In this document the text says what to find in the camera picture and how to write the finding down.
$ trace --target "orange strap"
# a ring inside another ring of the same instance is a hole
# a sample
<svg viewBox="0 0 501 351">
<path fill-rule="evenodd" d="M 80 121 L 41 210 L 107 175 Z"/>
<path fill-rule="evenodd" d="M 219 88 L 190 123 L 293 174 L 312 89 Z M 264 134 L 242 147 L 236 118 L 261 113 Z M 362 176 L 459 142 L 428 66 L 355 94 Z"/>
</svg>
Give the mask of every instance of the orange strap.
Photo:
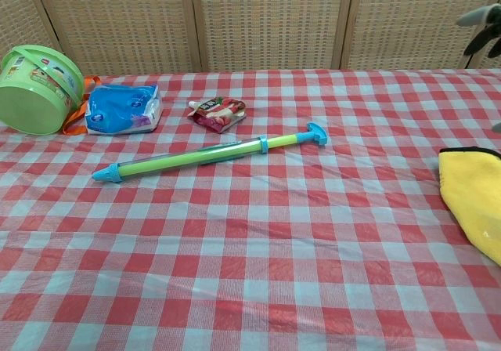
<svg viewBox="0 0 501 351">
<path fill-rule="evenodd" d="M 66 134 L 67 136 L 76 136 L 78 134 L 85 134 L 87 132 L 87 128 L 84 125 L 74 126 L 73 128 L 71 128 L 71 126 L 73 123 L 80 120 L 85 115 L 85 111 L 87 110 L 88 97 L 89 97 L 88 93 L 91 90 L 90 87 L 91 87 L 92 83 L 94 83 L 95 86 L 101 85 L 101 83 L 102 83 L 101 78 L 99 78 L 97 75 L 85 77 L 84 89 L 85 89 L 86 93 L 84 94 L 84 98 L 81 102 L 80 108 L 78 108 L 75 112 L 70 114 L 67 117 L 67 119 L 64 121 L 63 134 Z"/>
</svg>

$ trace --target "blue ring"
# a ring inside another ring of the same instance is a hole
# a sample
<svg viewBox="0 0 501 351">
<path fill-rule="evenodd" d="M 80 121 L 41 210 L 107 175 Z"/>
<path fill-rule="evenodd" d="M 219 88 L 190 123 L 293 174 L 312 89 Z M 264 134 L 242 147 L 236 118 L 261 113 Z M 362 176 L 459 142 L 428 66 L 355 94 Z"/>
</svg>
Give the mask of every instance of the blue ring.
<svg viewBox="0 0 501 351">
<path fill-rule="evenodd" d="M 259 136 L 259 140 L 261 141 L 261 153 L 268 153 L 268 140 L 266 139 L 266 136 Z"/>
<path fill-rule="evenodd" d="M 118 173 L 118 163 L 113 163 L 110 165 L 110 177 L 114 183 L 121 183 L 122 177 Z"/>
</svg>

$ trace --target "bucket handle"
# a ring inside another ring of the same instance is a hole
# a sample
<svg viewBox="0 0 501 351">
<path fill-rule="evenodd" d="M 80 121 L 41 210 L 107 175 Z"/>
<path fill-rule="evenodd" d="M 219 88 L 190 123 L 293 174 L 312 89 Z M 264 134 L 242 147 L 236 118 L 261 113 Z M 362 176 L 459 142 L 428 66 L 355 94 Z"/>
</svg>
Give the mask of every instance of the bucket handle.
<svg viewBox="0 0 501 351">
<path fill-rule="evenodd" d="M 92 83 L 94 83 L 95 86 L 101 85 L 101 78 L 99 78 L 97 75 L 95 75 L 93 77 L 92 76 L 85 77 L 85 79 L 84 79 L 84 91 L 85 92 L 90 92 Z M 65 134 L 67 136 L 77 136 L 79 134 L 85 134 L 87 132 L 87 128 L 85 127 L 85 125 L 78 125 L 78 126 L 74 126 L 73 128 L 70 128 L 70 127 L 73 125 L 73 123 L 75 123 L 76 121 L 78 121 L 84 117 L 85 111 L 87 110 L 87 104 L 88 104 L 89 97 L 90 97 L 90 94 L 85 93 L 84 99 L 83 99 L 80 107 L 75 112 L 70 114 L 67 117 L 67 119 L 64 121 L 63 128 L 62 128 L 63 134 Z"/>
<path fill-rule="evenodd" d="M 33 56 L 31 53 L 29 53 L 26 49 L 22 48 L 13 48 L 14 52 L 19 53 L 21 56 L 24 56 L 28 61 L 31 61 L 31 63 L 40 69 L 42 69 L 47 75 L 52 78 L 56 83 L 63 88 L 63 90 L 70 96 L 70 98 L 73 100 L 73 109 L 77 109 L 79 104 L 80 104 L 80 97 L 75 94 L 75 91 L 64 81 L 62 80 L 56 72 L 51 68 L 48 67 L 47 65 L 43 64 L 42 62 L 38 62 L 36 57 Z"/>
</svg>

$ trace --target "yellow cloth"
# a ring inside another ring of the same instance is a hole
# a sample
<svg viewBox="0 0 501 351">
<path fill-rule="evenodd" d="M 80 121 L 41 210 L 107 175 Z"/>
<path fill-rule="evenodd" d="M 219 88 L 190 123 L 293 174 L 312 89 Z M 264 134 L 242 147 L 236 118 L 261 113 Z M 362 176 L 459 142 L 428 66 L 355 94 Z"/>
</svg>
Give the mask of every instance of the yellow cloth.
<svg viewBox="0 0 501 351">
<path fill-rule="evenodd" d="M 442 149 L 440 193 L 468 240 L 501 266 L 501 154 Z"/>
</svg>

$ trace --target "wet wipes package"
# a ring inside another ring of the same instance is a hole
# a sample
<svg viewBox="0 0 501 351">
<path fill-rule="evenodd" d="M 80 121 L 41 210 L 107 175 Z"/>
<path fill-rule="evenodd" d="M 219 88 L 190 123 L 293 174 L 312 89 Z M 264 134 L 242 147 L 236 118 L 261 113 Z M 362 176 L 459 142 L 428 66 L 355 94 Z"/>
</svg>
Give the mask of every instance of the wet wipes package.
<svg viewBox="0 0 501 351">
<path fill-rule="evenodd" d="M 153 131 L 160 120 L 158 86 L 101 85 L 88 99 L 85 124 L 89 134 Z"/>
</svg>

